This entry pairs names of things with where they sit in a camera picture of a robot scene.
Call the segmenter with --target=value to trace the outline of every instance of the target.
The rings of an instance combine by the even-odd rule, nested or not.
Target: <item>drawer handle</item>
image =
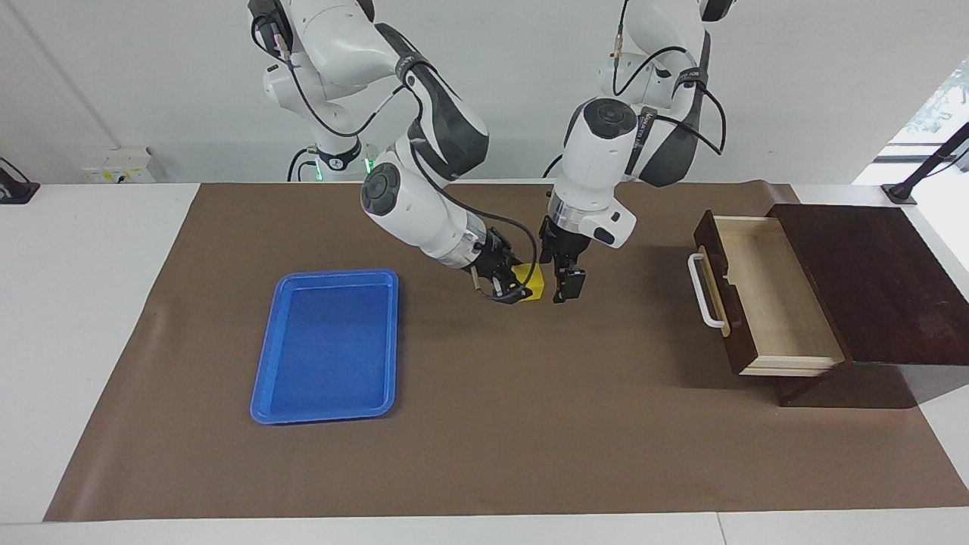
[[[711,328],[722,330],[727,325],[727,322],[717,320],[710,315],[710,310],[706,306],[706,297],[703,296],[703,287],[700,284],[700,273],[697,272],[696,267],[696,263],[702,260],[703,254],[695,253],[691,254],[690,259],[686,262],[686,266],[690,270],[690,279],[693,280],[693,290],[697,293],[697,305],[700,306],[700,314],[703,316],[703,322]]]

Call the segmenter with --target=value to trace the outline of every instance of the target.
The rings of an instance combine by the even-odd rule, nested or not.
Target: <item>black cable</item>
[[[315,167],[316,161],[303,161],[302,163],[299,163],[299,168],[297,169],[297,181],[302,181],[302,168],[306,165]]]
[[[465,209],[465,210],[467,210],[467,211],[469,211],[469,212],[471,212],[473,214],[477,214],[479,216],[483,216],[483,217],[486,217],[486,218],[489,218],[489,219],[493,219],[495,221],[500,221],[502,223],[506,223],[506,224],[511,225],[513,227],[517,227],[522,233],[525,234],[525,236],[528,237],[528,241],[531,242],[531,244],[532,244],[532,263],[531,263],[531,265],[528,268],[528,274],[525,276],[525,280],[523,282],[520,282],[517,288],[515,288],[514,290],[508,292],[505,295],[501,295],[501,296],[488,295],[487,293],[485,293],[484,291],[482,291],[482,289],[480,287],[479,288],[475,288],[475,291],[477,291],[479,293],[479,295],[481,295],[485,299],[488,299],[488,300],[491,300],[491,301],[498,301],[498,302],[508,301],[508,300],[511,300],[514,297],[517,297],[518,295],[520,295],[525,290],[525,286],[527,286],[528,285],[528,282],[532,279],[532,274],[535,272],[535,267],[538,265],[538,260],[539,260],[539,245],[538,245],[538,242],[535,240],[535,236],[532,235],[531,230],[529,230],[527,227],[525,227],[521,223],[518,223],[517,221],[513,220],[512,218],[508,218],[508,217],[505,217],[505,216],[502,216],[502,215],[493,214],[493,213],[485,212],[485,211],[482,211],[482,210],[478,210],[476,208],[472,208],[472,207],[470,207],[468,205],[465,205],[464,203],[460,202],[455,197],[452,197],[450,193],[448,193],[447,191],[445,191],[444,189],[442,189],[438,184],[434,183],[434,180],[431,179],[430,175],[427,173],[427,171],[421,165],[421,161],[418,158],[417,150],[414,149],[414,147],[412,145],[411,145],[411,157],[414,158],[414,164],[417,165],[418,170],[421,171],[421,174],[423,175],[424,179],[427,180],[427,183],[429,183],[430,186],[434,188],[434,191],[437,191],[437,193],[439,195],[441,195],[442,197],[444,197],[445,199],[447,199],[448,201],[450,201],[452,204],[454,204],[454,205],[456,205],[456,206],[458,206],[460,208],[463,208],[463,209]]]
[[[19,174],[20,177],[23,178],[23,181],[30,183],[30,178],[27,177],[27,175],[24,174],[21,169],[17,168],[16,165],[14,165],[14,163],[11,163],[10,161],[8,161],[7,159],[4,159],[3,157],[0,157],[0,161],[3,161],[8,167],[14,169],[14,172]]]
[[[706,95],[713,103],[713,106],[717,107],[717,111],[720,113],[720,152],[722,153],[724,147],[727,146],[727,113],[724,112],[723,105],[717,100],[717,97],[713,96],[707,88],[706,85],[700,85],[700,92]]]
[[[304,147],[300,151],[297,151],[297,154],[293,156],[293,160],[290,161],[290,170],[286,173],[286,181],[293,181],[293,170],[296,169],[299,158],[302,157],[304,153],[309,152],[309,149]]]
[[[697,129],[694,129],[693,127],[691,127],[690,125],[687,125],[683,121],[677,121],[676,119],[673,119],[672,117],[666,117],[665,115],[657,115],[656,116],[656,119],[659,119],[660,121],[666,121],[668,123],[672,123],[673,125],[676,125],[676,126],[682,128],[684,131],[686,131],[686,132],[692,134],[693,136],[699,138],[701,141],[703,141],[704,144],[708,145],[710,147],[710,149],[712,149],[713,152],[716,153],[717,155],[723,155],[724,154],[724,152],[721,151],[716,145],[714,145],[713,142],[711,142],[707,137],[705,137],[704,135],[700,134],[697,131]]]
[[[295,83],[297,86],[297,91],[299,91],[299,98],[302,99],[303,104],[306,105],[306,108],[309,109],[309,112],[313,114],[313,117],[316,118],[317,122],[320,123],[320,125],[322,125],[323,128],[330,131],[333,135],[342,137],[342,138],[353,138],[355,136],[358,136],[360,133],[362,133],[367,127],[370,126],[370,122],[373,121],[374,117],[376,117],[378,113],[380,113],[380,110],[387,105],[387,102],[390,101],[390,98],[393,98],[397,93],[404,90],[405,88],[404,85],[401,84],[396,89],[394,89],[393,92],[391,92],[390,98],[385,100],[384,103],[377,108],[377,110],[374,110],[373,113],[371,113],[370,116],[366,119],[366,121],[363,122],[363,125],[361,125],[359,129],[351,133],[341,133],[336,129],[333,129],[332,127],[327,125],[327,123],[323,121],[323,119],[316,113],[316,111],[313,110],[313,107],[310,106],[309,100],[306,98],[306,93],[303,92],[302,85],[299,84],[299,78],[297,78],[296,67],[293,66],[293,62],[292,61],[287,62],[286,66],[287,68],[290,69],[290,74],[293,76],[293,83]]]
[[[949,163],[948,165],[946,165],[945,167],[943,167],[942,170],[935,171],[934,173],[932,173],[930,175],[925,175],[925,177],[932,177],[932,176],[935,176],[935,175],[942,174],[943,172],[945,172],[948,169],[950,169],[955,163],[958,163],[959,161],[961,161],[962,158],[965,157],[967,153],[969,153],[969,147],[965,148],[962,151],[962,153],[959,153],[959,156],[956,157],[955,159],[953,159],[952,163]]]
[[[615,38],[616,51],[612,53],[615,56],[615,58],[612,59],[612,96],[619,96],[622,93],[626,92],[626,89],[628,89],[629,86],[633,84],[633,81],[635,81],[636,78],[640,75],[640,72],[642,72],[642,70],[645,69],[650,62],[656,59],[656,57],[662,55],[663,53],[668,53],[671,51],[679,51],[683,54],[688,54],[687,50],[684,48],[681,48],[680,46],[670,46],[668,48],[662,48],[656,51],[655,53],[646,57],[646,60],[642,61],[640,66],[636,69],[636,72],[633,72],[633,75],[629,77],[629,80],[626,81],[626,84],[622,86],[622,90],[617,91],[615,89],[616,80],[619,77],[619,55],[617,53],[619,53],[619,49],[621,47],[620,44],[622,42],[622,32],[626,22],[626,8],[628,7],[629,7],[629,0],[623,0],[622,13],[619,14],[619,25],[616,27],[616,31],[615,31],[616,32],[616,38]]]
[[[554,169],[555,168],[555,165],[557,165],[558,162],[561,161],[561,160],[562,160],[562,156],[561,155],[559,155],[558,157],[555,157],[554,159],[552,159],[551,164],[548,165],[548,168],[546,169],[546,171],[542,175],[542,177],[548,177],[548,174],[551,173],[551,170]]]
[[[669,46],[667,48],[662,48],[662,49],[656,51],[655,53],[653,53],[653,54],[649,55],[648,57],[646,57],[646,60],[644,60],[644,61],[642,61],[642,63],[640,63],[640,66],[639,66],[639,68],[636,69],[636,72],[634,72],[633,75],[629,77],[629,80],[626,81],[626,84],[623,85],[622,88],[619,89],[618,91],[615,90],[615,80],[618,77],[618,73],[619,73],[619,62],[618,62],[618,58],[617,58],[616,61],[612,63],[612,95],[613,96],[619,96],[622,93],[626,92],[626,89],[628,89],[629,86],[633,84],[633,81],[636,80],[636,78],[640,75],[640,72],[642,72],[642,70],[646,66],[648,66],[650,62],[652,62],[653,60],[655,60],[656,57],[662,55],[663,53],[669,53],[671,51],[678,51],[680,53],[686,54],[686,49],[681,48],[680,46]]]

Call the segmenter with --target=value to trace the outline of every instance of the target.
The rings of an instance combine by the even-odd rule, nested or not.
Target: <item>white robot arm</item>
[[[554,262],[556,303],[579,296],[585,271],[578,257],[592,239],[618,248],[636,227],[614,197],[616,185],[638,178],[665,186],[689,171],[706,94],[703,22],[723,18],[733,2],[624,2],[615,51],[599,71],[601,89],[613,98],[588,101],[573,114],[542,225],[541,262]],[[622,52],[624,24],[648,56]]]
[[[293,84],[270,68],[267,89],[277,99],[295,90],[304,108],[290,106],[292,100],[285,107],[316,121],[317,146],[343,163],[359,153],[359,131],[345,132],[348,116],[328,101],[396,76],[417,99],[419,114],[377,158],[360,193],[364,211],[445,266],[486,278],[494,286],[493,296],[482,292],[486,297],[508,304],[529,297],[512,272],[520,261],[508,242],[444,192],[485,160],[488,133],[417,48],[389,25],[373,24],[369,1],[250,0],[249,10],[257,43],[283,61]],[[275,72],[282,74],[274,78]]]

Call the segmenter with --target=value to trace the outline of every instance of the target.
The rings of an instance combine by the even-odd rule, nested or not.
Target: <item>electrical outlet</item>
[[[164,174],[145,147],[88,149],[81,170],[91,183],[155,183]]]

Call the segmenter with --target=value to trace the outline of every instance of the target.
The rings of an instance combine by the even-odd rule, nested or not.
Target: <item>plastic tray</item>
[[[372,418],[396,382],[397,275],[289,274],[276,285],[250,414],[261,424]]]

